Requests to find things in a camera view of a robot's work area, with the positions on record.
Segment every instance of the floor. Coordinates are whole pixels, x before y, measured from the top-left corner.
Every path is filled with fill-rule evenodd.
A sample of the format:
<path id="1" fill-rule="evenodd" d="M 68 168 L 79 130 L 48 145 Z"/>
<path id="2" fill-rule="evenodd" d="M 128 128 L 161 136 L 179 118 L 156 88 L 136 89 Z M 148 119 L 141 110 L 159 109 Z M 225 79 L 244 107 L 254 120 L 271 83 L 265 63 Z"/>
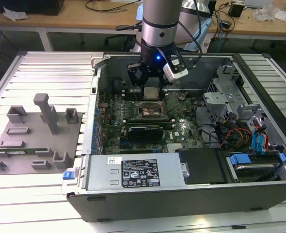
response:
<path id="1" fill-rule="evenodd" d="M 19 49 L 26 51 L 43 51 L 39 35 L 31 32 L 5 32 L 5 36 Z M 85 43 L 81 44 L 77 33 L 50 33 L 55 51 L 121 51 L 126 37 L 115 38 L 104 45 L 104 34 L 85 34 Z M 228 39 L 222 46 L 224 53 L 268 53 L 286 71 L 286 41 L 259 40 L 254 49 L 249 46 L 251 40 Z M 208 52 L 216 52 L 219 42 L 215 41 Z M 16 50 L 0 34 L 0 80 L 15 57 Z"/>

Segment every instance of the desk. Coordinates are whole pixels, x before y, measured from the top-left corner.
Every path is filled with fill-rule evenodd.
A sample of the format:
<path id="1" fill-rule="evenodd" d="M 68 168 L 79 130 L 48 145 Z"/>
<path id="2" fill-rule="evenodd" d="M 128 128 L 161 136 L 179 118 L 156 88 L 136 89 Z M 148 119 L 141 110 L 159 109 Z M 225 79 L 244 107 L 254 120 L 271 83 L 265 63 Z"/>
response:
<path id="1" fill-rule="evenodd" d="M 38 32 L 45 51 L 53 51 L 47 35 L 49 32 L 61 33 L 107 33 L 135 34 L 134 31 L 115 31 L 118 25 L 136 23 L 138 4 L 127 6 L 128 11 L 114 14 L 94 12 L 85 8 L 84 0 L 65 0 L 64 6 L 57 16 L 28 14 L 28 19 L 13 22 L 0 14 L 0 30 Z M 122 3 L 100 1 L 95 4 L 97 9 L 109 9 Z"/>
<path id="2" fill-rule="evenodd" d="M 228 0 L 218 0 L 216 7 Z M 284 9 L 286 0 L 274 0 L 275 6 Z M 95 4 L 97 9 L 109 9 L 122 3 L 100 1 Z M 0 30 L 38 32 L 45 51 L 53 51 L 47 35 L 48 32 L 63 33 L 110 33 L 110 34 L 135 34 L 134 31 L 117 32 L 114 28 L 118 25 L 132 25 L 136 23 L 138 4 L 127 6 L 128 11 L 105 14 L 94 12 L 85 8 L 83 0 L 65 0 L 64 6 L 58 16 L 28 15 L 28 19 L 13 22 L 0 14 Z M 286 40 L 286 23 L 276 19 L 274 22 L 256 22 L 253 17 L 254 9 L 245 9 L 240 18 L 234 18 L 236 26 L 228 35 L 229 38 L 241 39 L 266 39 Z M 216 24 L 212 24 L 205 42 L 213 37 Z"/>

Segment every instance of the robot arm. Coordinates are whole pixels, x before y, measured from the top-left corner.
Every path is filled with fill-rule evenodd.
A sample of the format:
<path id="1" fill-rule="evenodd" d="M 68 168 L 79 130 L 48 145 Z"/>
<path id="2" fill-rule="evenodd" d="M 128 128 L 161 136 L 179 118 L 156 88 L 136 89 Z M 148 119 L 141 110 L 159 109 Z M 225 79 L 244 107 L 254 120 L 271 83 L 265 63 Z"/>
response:
<path id="1" fill-rule="evenodd" d="M 141 57 L 137 64 L 128 66 L 133 85 L 142 92 L 149 77 L 159 77 L 160 87 L 171 85 L 188 74 L 187 66 L 175 44 L 182 0 L 145 0 L 143 8 Z M 136 70 L 142 73 L 136 77 Z"/>

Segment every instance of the motherboard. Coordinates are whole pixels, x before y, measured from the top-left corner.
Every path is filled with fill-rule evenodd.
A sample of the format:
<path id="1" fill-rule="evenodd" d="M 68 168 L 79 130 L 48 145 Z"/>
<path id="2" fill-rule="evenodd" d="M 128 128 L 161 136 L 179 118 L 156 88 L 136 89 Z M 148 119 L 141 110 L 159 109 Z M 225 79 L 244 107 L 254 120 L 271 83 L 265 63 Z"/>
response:
<path id="1" fill-rule="evenodd" d="M 196 98 L 175 91 L 159 97 L 157 88 L 144 95 L 100 92 L 104 154 L 163 153 L 181 148 L 203 147 L 194 119 Z"/>

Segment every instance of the power supply label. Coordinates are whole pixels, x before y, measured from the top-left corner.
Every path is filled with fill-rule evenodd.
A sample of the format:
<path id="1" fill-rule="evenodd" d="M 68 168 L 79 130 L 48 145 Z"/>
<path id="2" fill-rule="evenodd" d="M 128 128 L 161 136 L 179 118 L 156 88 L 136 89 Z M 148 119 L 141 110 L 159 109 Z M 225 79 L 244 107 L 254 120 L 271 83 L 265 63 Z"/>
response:
<path id="1" fill-rule="evenodd" d="M 122 161 L 122 187 L 160 186 L 156 159 Z"/>

